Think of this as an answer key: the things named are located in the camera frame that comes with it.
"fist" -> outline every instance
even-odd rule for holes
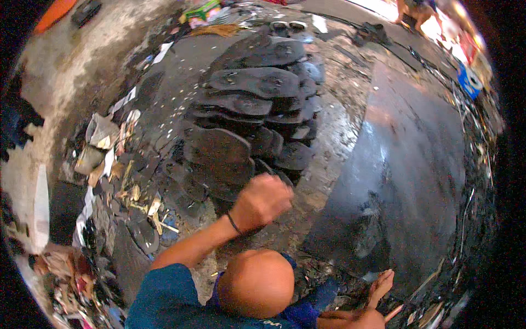
[[[230,216],[241,232],[255,230],[289,210],[293,196],[292,188],[278,176],[261,174],[239,193]]]

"shoe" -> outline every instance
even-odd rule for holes
[[[210,78],[210,86],[220,91],[242,90],[261,98],[295,97],[298,76],[274,67],[220,70]]]

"orange object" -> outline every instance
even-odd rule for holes
[[[42,33],[50,28],[56,21],[64,17],[77,3],[77,0],[56,0],[38,22],[35,33]]]

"foot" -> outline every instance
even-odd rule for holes
[[[391,269],[384,271],[378,275],[378,279],[374,281],[369,290],[369,302],[367,307],[376,308],[380,299],[382,299],[393,287],[393,278],[395,272]]]

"wrist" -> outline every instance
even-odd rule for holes
[[[225,214],[221,216],[216,223],[221,226],[221,230],[225,232],[225,235],[229,240],[240,235],[239,232],[232,226],[228,215]]]

